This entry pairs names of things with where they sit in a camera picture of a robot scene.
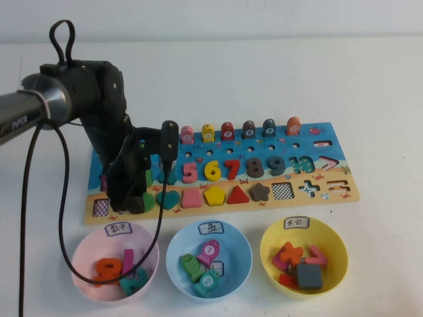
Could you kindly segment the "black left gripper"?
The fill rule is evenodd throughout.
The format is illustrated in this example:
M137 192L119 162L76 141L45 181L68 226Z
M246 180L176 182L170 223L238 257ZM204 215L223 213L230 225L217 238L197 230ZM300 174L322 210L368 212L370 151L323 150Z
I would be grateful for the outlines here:
M118 156L105 173L113 211L124 212L127 208L131 214L145 212L145 173L151 168L150 156L159 151L160 137L161 130L150 127L133 127L126 135Z

